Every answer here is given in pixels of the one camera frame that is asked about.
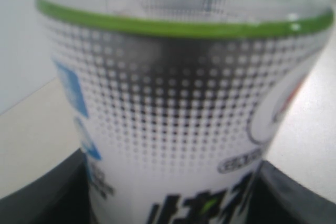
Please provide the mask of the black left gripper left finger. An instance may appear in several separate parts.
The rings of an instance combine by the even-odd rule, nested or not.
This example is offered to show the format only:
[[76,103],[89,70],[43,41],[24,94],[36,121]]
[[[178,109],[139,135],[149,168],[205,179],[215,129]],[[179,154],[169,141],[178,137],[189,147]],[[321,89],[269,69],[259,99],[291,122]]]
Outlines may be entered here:
[[76,150],[29,185],[1,199],[1,223],[94,223],[83,153]]

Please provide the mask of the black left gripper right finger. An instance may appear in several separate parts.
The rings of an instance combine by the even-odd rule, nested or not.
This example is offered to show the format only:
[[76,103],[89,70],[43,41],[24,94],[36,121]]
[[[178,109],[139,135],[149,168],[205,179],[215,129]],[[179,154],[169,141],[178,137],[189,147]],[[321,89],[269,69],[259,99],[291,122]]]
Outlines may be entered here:
[[335,203],[264,161],[251,197],[247,223],[335,223]]

